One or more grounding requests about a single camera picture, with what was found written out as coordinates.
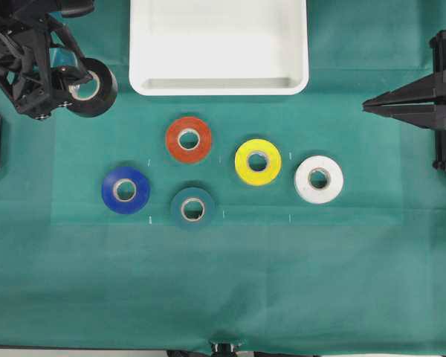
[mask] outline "white tape roll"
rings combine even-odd
[[[317,188],[311,182],[315,173],[322,173],[327,183]],[[340,166],[326,156],[312,156],[305,160],[297,169],[294,177],[297,193],[307,202],[321,205],[333,201],[343,188],[343,173]]]

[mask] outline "tape roll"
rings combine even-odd
[[[68,90],[73,99],[68,110],[85,118],[93,118],[107,112],[116,101],[117,81],[111,70],[101,61],[82,58],[81,62],[96,82],[96,89],[91,95],[80,97],[78,87],[70,86]]]
[[[255,171],[250,167],[250,157],[260,155],[266,161],[264,170]],[[271,183],[281,170],[282,160],[279,150],[269,141],[253,139],[238,148],[235,156],[236,173],[243,182],[252,186]]]
[[[315,173],[325,176],[326,184],[315,187],[311,177]],[[336,199],[343,189],[343,173],[340,166],[326,156],[312,156],[305,160],[297,169],[294,177],[297,193],[304,200],[316,205],[322,205]]]
[[[180,142],[181,137],[188,132],[195,134],[198,139],[192,148],[185,148]],[[168,128],[165,144],[173,158],[184,164],[194,164],[203,160],[211,151],[211,130],[197,117],[183,117],[174,121]]]
[[[129,198],[119,197],[122,184],[130,184],[133,194]],[[146,176],[132,167],[119,167],[111,171],[103,181],[101,196],[107,207],[119,214],[133,214],[146,205],[150,197],[150,184]]]
[[[189,204],[198,203],[201,212],[187,215],[185,208]],[[172,218],[180,227],[187,230],[198,230],[208,225],[215,214],[215,202],[210,194],[197,187],[188,187],[175,195],[170,206]]]

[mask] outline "green cloth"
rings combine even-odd
[[[309,0],[311,80],[290,97],[142,97],[128,80],[129,1],[96,5],[67,21],[116,74],[109,112],[60,109],[40,123],[0,92],[0,344],[446,355],[446,173],[431,167],[433,133],[361,110],[430,73],[446,0]],[[214,136],[193,166],[164,146],[189,113]],[[282,155],[267,187],[234,171],[237,147],[255,136]],[[293,186],[314,154],[346,179],[320,207]],[[122,164],[152,185],[132,216],[100,198]],[[217,202],[198,233],[170,216],[188,185]]]

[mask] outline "white tray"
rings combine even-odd
[[[306,0],[131,0],[142,95],[296,94],[309,79]]]

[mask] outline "blue tape roll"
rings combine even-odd
[[[119,199],[117,189],[120,184],[129,182],[135,194],[128,200]],[[103,181],[101,195],[107,207],[119,214],[133,214],[146,205],[150,197],[150,184],[146,176],[132,167],[119,167],[111,171]]]
[[[198,202],[203,207],[203,214],[197,219],[188,219],[184,215],[184,206],[189,202]],[[215,215],[215,201],[210,194],[197,187],[186,188],[173,198],[170,205],[172,218],[180,227],[187,230],[198,230],[208,225]]]

